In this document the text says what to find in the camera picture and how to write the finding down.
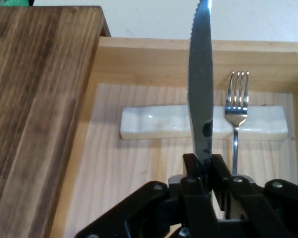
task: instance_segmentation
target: screw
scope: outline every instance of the screw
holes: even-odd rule
[[[99,238],[98,234],[90,234],[87,238]]]
[[[272,186],[275,187],[275,188],[283,187],[283,185],[280,182],[273,182]]]
[[[155,190],[163,190],[163,187],[162,187],[160,184],[156,184],[156,185],[154,186],[154,189],[155,189]]]
[[[233,181],[234,182],[243,182],[243,179],[241,177],[234,177]]]
[[[179,231],[179,237],[180,238],[189,238],[190,237],[189,228],[187,228],[187,227],[181,228],[181,230]]]

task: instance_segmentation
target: knife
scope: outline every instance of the knife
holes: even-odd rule
[[[210,26],[211,0],[200,0],[190,43],[188,104],[194,153],[201,172],[208,174],[212,155],[213,63]]]

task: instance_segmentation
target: wooden tray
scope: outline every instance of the wooden tray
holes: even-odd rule
[[[189,41],[101,38],[67,168],[51,237],[72,238],[150,180],[182,173],[190,138],[123,141],[127,106],[185,104]],[[215,105],[223,105],[232,70],[249,70],[250,104],[278,104],[289,136],[283,142],[241,141],[239,172],[263,186],[298,184],[298,43],[213,41]],[[231,166],[232,142],[213,141]]]

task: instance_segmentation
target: wooden board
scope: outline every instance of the wooden board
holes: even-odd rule
[[[0,8],[0,237],[49,235],[101,33],[99,7]]]
[[[124,107],[185,104],[185,88],[97,86],[98,80],[92,78],[89,84],[91,92],[97,88],[97,94],[96,97],[89,94],[88,105],[83,110],[80,126],[86,131],[78,131],[76,135],[51,234],[53,238],[74,237],[147,181],[167,182],[170,176],[182,173],[182,155],[192,152],[190,138],[124,141],[119,137]],[[215,105],[223,105],[224,98],[225,91],[215,91]],[[261,186],[276,178],[297,183],[293,95],[251,92],[250,104],[282,105],[289,136],[283,142],[241,141],[239,172],[250,175]],[[213,153],[220,153],[231,167],[232,141],[213,141]]]
[[[101,38],[92,78],[104,83],[186,87],[189,40]],[[298,43],[212,41],[214,87],[250,71],[253,91],[298,93]]]

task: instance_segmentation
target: silver fork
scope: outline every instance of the silver fork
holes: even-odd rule
[[[247,119],[248,108],[248,77],[249,72],[246,73],[246,85],[244,85],[244,72],[237,72],[236,83],[234,85],[234,72],[230,78],[230,83],[227,91],[225,118],[233,126],[234,142],[233,142],[233,174],[237,174],[238,163],[238,130],[239,127]],[[232,99],[232,88],[235,87],[234,96]]]

